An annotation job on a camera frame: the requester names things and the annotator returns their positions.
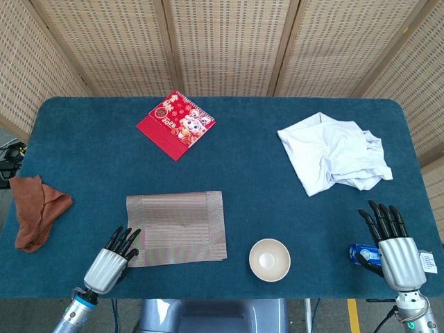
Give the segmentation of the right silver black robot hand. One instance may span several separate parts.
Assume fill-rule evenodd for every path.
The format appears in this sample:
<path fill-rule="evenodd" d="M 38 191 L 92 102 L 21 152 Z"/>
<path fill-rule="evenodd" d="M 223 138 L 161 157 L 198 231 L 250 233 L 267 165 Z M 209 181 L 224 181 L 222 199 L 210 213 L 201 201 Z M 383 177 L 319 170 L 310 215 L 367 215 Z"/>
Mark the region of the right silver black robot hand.
<path fill-rule="evenodd" d="M 370 235 L 378 249 L 381 264 L 370 263 L 361 253 L 356 253 L 357 261 L 369 271 L 384 278 L 387 284 L 399 292 L 419 290 L 427 278 L 420 261 L 420 253 L 413 238 L 408 235 L 402 215 L 396 207 L 378 204 L 369 200 L 373 211 L 359 209 Z"/>

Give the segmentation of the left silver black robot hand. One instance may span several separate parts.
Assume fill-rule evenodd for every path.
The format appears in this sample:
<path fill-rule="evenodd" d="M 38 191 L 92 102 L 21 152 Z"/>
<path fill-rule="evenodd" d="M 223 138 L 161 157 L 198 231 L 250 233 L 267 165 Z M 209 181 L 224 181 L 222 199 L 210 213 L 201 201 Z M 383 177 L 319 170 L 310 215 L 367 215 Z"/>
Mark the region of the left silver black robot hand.
<path fill-rule="evenodd" d="M 104 295 L 112 290 L 124 270 L 139 250 L 132 248 L 141 229 L 119 226 L 99 251 L 83 279 L 86 288 L 96 294 Z"/>

